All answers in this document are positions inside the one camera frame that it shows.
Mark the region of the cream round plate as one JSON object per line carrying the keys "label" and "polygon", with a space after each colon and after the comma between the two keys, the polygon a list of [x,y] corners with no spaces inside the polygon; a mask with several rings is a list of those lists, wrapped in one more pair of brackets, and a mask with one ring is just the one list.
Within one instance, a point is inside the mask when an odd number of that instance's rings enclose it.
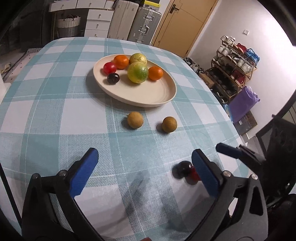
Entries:
{"label": "cream round plate", "polygon": [[133,63],[125,69],[117,69],[110,73],[106,67],[116,54],[98,60],[93,67],[94,78],[99,87],[110,97],[133,106],[153,108],[166,104],[174,99],[177,87],[171,75],[162,70],[157,80],[149,78],[149,69],[160,70],[161,67],[152,61],[147,64]]}

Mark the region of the wooden door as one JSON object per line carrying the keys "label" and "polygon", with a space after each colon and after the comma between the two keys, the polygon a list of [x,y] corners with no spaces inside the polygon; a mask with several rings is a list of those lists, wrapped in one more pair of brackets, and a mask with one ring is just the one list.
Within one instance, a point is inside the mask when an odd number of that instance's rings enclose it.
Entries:
{"label": "wooden door", "polygon": [[187,56],[217,3],[216,0],[159,1],[162,17],[152,45],[180,57]]}

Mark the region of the beige suitcase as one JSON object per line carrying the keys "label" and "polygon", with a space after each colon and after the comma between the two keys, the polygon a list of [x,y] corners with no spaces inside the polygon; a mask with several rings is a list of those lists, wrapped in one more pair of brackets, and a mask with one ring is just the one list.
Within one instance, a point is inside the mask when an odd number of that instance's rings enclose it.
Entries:
{"label": "beige suitcase", "polygon": [[127,40],[139,4],[132,1],[116,1],[107,37]]}

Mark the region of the teal checkered tablecloth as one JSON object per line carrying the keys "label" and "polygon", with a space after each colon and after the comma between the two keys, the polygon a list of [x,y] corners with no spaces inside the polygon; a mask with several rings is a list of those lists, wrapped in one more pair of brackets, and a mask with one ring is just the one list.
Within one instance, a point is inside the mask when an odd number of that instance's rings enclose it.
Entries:
{"label": "teal checkered tablecloth", "polygon": [[[158,108],[137,108],[98,86],[93,66],[104,56],[142,53],[174,78],[177,94]],[[142,114],[137,129],[127,123]],[[162,122],[178,123],[165,133]],[[104,38],[65,38],[47,44],[22,69],[1,103],[1,164],[19,210],[30,177],[67,170],[89,148],[99,162],[81,195],[84,215],[106,240],[184,240],[213,202],[203,184],[173,177],[171,169],[201,149],[235,176],[238,160],[215,145],[241,143],[226,112],[178,56],[155,47]]]}

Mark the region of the purple plastic bag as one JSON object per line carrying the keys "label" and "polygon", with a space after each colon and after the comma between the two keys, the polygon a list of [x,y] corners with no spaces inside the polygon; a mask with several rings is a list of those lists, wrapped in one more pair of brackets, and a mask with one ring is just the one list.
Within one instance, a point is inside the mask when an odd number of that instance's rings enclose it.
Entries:
{"label": "purple plastic bag", "polygon": [[239,122],[260,101],[250,86],[245,86],[229,103],[233,123]]}

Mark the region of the orange tangerine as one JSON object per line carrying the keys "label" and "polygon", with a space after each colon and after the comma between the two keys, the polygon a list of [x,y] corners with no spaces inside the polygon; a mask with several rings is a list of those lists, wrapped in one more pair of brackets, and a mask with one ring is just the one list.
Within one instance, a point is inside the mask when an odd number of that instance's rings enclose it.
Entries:
{"label": "orange tangerine", "polygon": [[130,60],[125,55],[117,55],[113,59],[113,63],[117,69],[125,69],[129,64]]}
{"label": "orange tangerine", "polygon": [[149,68],[149,79],[151,81],[160,80],[163,77],[163,70],[158,66],[152,66]]}

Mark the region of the white drawer desk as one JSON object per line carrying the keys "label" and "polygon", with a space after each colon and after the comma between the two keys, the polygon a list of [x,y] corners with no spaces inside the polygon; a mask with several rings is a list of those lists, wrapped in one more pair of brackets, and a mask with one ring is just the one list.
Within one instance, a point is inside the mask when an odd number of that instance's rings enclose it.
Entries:
{"label": "white drawer desk", "polygon": [[84,36],[106,38],[114,13],[114,3],[115,1],[54,1],[50,3],[49,12],[86,9],[88,12]]}

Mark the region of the dark purple plum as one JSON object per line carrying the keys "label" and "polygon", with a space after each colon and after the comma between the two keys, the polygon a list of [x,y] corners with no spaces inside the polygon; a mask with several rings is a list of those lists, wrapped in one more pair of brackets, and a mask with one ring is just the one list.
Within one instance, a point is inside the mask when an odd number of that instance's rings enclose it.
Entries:
{"label": "dark purple plum", "polygon": [[189,176],[192,168],[193,168],[193,165],[189,161],[179,162],[175,166],[177,178],[181,179],[181,178]]}
{"label": "dark purple plum", "polygon": [[117,73],[110,73],[107,77],[107,81],[109,84],[117,84],[120,80],[120,76]]}

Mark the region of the silver suitcase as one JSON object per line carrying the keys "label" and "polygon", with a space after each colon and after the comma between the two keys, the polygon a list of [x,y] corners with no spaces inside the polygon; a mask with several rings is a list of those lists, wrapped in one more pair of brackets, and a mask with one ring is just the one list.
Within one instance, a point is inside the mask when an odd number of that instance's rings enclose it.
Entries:
{"label": "silver suitcase", "polygon": [[139,7],[127,40],[150,45],[161,19],[161,13],[146,7]]}

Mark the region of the woven laundry basket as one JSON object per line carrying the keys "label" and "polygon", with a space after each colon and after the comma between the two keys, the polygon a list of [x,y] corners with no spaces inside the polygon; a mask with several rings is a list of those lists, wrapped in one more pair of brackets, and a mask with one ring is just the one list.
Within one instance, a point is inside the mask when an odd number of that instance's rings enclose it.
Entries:
{"label": "woven laundry basket", "polygon": [[75,37],[78,35],[81,17],[68,15],[67,18],[57,21],[58,38]]}

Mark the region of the brown longan fruit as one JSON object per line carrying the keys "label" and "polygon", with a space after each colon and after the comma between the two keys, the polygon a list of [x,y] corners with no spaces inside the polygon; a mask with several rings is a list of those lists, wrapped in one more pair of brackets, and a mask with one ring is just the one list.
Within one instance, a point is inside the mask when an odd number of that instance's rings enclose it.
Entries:
{"label": "brown longan fruit", "polygon": [[144,124],[144,118],[141,113],[132,111],[127,116],[127,123],[131,128],[137,129]]}
{"label": "brown longan fruit", "polygon": [[162,129],[165,133],[172,133],[178,127],[176,119],[172,116],[167,116],[162,122]]}

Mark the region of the wooden shoe rack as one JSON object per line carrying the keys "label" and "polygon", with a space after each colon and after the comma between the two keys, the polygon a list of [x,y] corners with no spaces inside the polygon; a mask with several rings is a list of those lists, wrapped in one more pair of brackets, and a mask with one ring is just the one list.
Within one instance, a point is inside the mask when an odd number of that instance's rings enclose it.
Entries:
{"label": "wooden shoe rack", "polygon": [[260,57],[251,48],[223,35],[221,45],[211,60],[207,76],[214,82],[214,94],[222,104],[228,104],[243,90],[257,69]]}

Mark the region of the green yellow guava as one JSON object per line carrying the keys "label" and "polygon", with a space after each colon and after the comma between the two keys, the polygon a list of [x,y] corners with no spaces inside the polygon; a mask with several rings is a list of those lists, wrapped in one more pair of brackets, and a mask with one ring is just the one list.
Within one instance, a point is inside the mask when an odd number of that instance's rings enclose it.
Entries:
{"label": "green yellow guava", "polygon": [[127,70],[127,76],[129,80],[136,84],[141,84],[145,82],[148,78],[149,70],[147,65],[136,62],[130,64]]}

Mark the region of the stack of shoe boxes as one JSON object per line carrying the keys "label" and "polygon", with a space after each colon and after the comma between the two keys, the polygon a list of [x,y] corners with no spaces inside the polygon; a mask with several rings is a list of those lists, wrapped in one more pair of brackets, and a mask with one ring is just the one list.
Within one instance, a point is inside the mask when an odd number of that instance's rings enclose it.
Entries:
{"label": "stack of shoe boxes", "polygon": [[144,0],[144,4],[148,6],[154,6],[160,8],[160,0]]}

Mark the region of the red cherry tomato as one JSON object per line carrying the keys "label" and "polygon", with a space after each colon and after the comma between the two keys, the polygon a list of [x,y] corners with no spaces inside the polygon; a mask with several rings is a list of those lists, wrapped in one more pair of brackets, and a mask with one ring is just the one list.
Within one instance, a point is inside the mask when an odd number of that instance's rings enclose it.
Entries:
{"label": "red cherry tomato", "polygon": [[103,71],[106,75],[110,75],[112,73],[115,73],[116,70],[117,70],[117,68],[113,62],[107,62],[103,66]]}
{"label": "red cherry tomato", "polygon": [[194,166],[192,166],[190,169],[189,178],[192,182],[195,182],[195,183],[197,183],[201,180],[201,178],[199,177],[198,173],[196,172],[196,168]]}

